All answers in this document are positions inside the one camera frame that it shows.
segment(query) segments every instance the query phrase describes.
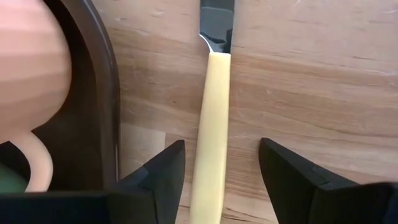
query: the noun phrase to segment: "wooden surface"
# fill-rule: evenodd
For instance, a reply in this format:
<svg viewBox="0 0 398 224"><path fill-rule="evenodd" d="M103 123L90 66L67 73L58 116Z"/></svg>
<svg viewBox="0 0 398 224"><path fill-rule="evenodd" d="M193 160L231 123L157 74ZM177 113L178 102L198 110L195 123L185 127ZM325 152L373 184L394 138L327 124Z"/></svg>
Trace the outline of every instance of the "wooden surface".
<svg viewBox="0 0 398 224"><path fill-rule="evenodd" d="M122 175L185 139L177 223L188 223L208 56L199 2L94 3L120 71ZM398 2L236 0L235 9L222 223L277 223L261 137L360 183L398 180Z"/></svg>

